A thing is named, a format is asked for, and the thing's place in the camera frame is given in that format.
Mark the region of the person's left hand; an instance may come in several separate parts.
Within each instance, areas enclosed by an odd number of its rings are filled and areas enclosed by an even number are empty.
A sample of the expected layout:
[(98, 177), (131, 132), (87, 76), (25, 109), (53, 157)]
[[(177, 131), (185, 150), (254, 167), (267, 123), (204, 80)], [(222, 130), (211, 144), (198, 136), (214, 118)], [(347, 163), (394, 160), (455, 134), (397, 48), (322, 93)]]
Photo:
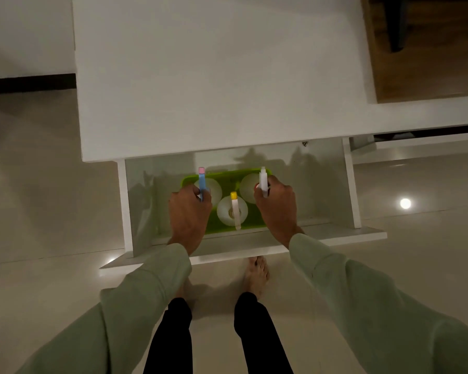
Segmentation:
[(168, 244), (180, 244), (191, 256), (206, 233), (212, 208), (204, 208), (195, 197), (195, 185), (188, 184), (173, 192), (168, 201), (171, 238)]

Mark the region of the person's right hand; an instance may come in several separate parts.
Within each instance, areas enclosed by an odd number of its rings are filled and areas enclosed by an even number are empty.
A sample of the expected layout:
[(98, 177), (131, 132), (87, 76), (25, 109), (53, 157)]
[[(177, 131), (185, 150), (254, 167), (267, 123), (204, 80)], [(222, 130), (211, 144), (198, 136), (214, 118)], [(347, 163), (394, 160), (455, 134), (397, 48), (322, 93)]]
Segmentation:
[(296, 234), (303, 234), (297, 225), (297, 205), (293, 188), (275, 176), (275, 202), (256, 202), (262, 219), (272, 236), (286, 249)]

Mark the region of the person's left forearm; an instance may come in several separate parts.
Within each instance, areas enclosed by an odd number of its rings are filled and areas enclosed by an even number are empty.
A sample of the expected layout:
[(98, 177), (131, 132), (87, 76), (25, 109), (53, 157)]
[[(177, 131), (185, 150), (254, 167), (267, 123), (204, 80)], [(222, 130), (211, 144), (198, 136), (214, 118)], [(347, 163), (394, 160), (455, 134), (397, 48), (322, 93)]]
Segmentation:
[(186, 249), (158, 248), (100, 301), (36, 351), (16, 374), (132, 374), (172, 296), (191, 273)]

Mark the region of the person's right forearm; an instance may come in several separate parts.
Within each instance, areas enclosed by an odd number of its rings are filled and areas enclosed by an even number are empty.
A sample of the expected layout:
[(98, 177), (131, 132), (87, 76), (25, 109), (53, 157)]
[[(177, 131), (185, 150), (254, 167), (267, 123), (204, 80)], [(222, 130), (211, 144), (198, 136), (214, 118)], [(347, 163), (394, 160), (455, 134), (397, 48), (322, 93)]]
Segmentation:
[(468, 326), (462, 321), (305, 234), (291, 238), (289, 252), (368, 374), (468, 374)]

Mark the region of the white round cup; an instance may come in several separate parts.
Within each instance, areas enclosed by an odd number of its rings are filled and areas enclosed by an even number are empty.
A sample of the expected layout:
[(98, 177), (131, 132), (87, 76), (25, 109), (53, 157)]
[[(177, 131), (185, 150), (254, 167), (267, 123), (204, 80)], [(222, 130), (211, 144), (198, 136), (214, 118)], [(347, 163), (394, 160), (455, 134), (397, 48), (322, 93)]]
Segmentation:
[(211, 198), (212, 198), (212, 207), (216, 208), (218, 203), (222, 200), (223, 198), (223, 191), (220, 186), (220, 184), (213, 178), (206, 177), (206, 188), (210, 192)]
[[(241, 212), (241, 225), (247, 219), (249, 209), (247, 203), (238, 196), (238, 204)], [(231, 214), (231, 196), (226, 196), (217, 205), (218, 219), (226, 226), (235, 227)]]
[(243, 177), (239, 185), (239, 193), (241, 198), (251, 204), (256, 203), (255, 187), (259, 187), (260, 173), (250, 173)]

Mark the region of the green plastic tray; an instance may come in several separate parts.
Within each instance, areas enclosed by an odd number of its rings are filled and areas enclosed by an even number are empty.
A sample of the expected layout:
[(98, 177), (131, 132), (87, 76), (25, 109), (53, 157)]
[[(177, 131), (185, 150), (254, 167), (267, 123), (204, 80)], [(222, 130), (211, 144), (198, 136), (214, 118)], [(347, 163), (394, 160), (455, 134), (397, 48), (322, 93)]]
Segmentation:
[[(236, 191), (237, 195), (241, 198), (239, 193), (239, 185), (243, 177), (250, 173), (260, 172), (261, 168), (255, 169), (239, 169), (239, 170), (231, 170), (231, 171), (224, 171), (224, 172), (207, 172), (205, 177), (210, 177), (215, 179), (221, 186), (223, 191), (223, 198), (226, 196), (230, 196), (231, 192)], [(266, 169), (268, 176), (271, 175), (269, 169)], [(265, 227), (265, 223), (263, 222), (261, 212), (256, 206), (256, 204), (247, 203), (249, 214), (247, 219), (241, 225), (241, 230), (249, 230), (249, 229), (256, 229)], [(224, 225), (217, 216), (217, 207), (212, 208), (210, 213), (207, 227), (206, 227), (206, 234), (217, 234), (223, 232), (240, 232), (241, 230), (236, 230), (235, 227), (230, 227)]]

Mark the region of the white marker with yellow cap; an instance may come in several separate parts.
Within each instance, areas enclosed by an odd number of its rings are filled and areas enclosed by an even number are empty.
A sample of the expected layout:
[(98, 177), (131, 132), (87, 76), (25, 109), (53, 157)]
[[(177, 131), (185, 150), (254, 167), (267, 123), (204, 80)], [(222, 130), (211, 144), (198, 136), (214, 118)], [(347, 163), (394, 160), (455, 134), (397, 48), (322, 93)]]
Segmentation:
[(241, 230), (241, 210), (238, 204), (237, 192), (231, 192), (231, 214), (235, 222), (236, 230)]

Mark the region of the white open drawer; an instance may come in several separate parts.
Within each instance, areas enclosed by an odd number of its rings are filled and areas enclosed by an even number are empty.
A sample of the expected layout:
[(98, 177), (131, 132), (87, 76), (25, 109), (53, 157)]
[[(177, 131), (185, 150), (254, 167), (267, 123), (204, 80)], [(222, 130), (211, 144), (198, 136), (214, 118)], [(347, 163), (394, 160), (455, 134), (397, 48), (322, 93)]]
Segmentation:
[[(297, 221), (305, 233), (337, 246), (386, 239), (362, 226), (350, 144), (346, 138), (204, 150), (117, 161), (125, 253), (100, 268), (101, 274), (135, 270), (171, 237), (168, 198), (198, 180), (198, 169), (224, 172), (265, 167), (293, 187)], [(286, 253), (266, 227), (206, 234), (191, 264)]]

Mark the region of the person's right foot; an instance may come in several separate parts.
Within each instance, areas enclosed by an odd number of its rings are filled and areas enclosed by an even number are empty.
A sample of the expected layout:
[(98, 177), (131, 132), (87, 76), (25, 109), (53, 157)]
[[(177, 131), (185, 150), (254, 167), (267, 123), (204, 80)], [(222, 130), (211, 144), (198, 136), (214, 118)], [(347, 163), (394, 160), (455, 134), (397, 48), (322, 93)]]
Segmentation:
[(250, 293), (260, 300), (270, 277), (264, 256), (250, 257), (243, 277), (243, 293)]

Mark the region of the white cabinet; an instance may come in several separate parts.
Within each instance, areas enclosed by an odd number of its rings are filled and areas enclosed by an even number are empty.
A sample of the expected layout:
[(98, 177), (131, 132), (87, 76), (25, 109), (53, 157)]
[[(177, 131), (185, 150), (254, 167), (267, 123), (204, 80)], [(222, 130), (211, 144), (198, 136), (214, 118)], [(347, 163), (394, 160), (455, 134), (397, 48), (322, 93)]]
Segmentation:
[(72, 0), (85, 162), (468, 125), (378, 105), (360, 0)]

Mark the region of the person's right leg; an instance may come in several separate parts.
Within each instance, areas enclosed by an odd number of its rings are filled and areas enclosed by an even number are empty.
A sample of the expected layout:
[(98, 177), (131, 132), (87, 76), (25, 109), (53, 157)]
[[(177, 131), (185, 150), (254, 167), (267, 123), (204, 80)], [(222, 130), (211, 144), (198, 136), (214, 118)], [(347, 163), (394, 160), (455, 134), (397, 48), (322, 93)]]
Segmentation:
[(242, 293), (234, 316), (249, 374), (293, 374), (272, 319), (256, 295)]

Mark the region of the person's leg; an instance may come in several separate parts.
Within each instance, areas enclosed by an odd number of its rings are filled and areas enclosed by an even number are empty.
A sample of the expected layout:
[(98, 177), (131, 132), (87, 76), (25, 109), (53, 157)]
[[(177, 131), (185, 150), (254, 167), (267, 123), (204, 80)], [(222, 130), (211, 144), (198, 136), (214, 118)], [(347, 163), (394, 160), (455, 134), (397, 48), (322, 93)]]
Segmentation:
[(272, 319), (256, 295), (242, 293), (234, 316), (249, 374), (293, 374)]
[(193, 374), (191, 321), (184, 298), (170, 301), (152, 338), (143, 374)]

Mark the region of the person's left leg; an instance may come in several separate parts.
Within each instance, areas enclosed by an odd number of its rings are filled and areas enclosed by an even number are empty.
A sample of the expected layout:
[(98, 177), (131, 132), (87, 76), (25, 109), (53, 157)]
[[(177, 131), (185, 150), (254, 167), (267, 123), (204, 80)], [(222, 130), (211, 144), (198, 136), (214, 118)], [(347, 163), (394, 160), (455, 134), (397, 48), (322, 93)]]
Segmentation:
[(143, 374), (193, 374), (191, 321), (184, 298), (170, 301), (152, 338)]

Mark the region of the dark furniture leg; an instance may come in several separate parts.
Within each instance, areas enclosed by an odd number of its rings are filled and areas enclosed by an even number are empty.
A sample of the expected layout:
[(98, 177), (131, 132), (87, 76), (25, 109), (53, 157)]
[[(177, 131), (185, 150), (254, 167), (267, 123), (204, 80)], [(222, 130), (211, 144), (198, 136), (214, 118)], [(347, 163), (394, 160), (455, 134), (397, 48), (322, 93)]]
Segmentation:
[(407, 35), (407, 10), (409, 0), (382, 0), (390, 50), (404, 49)]

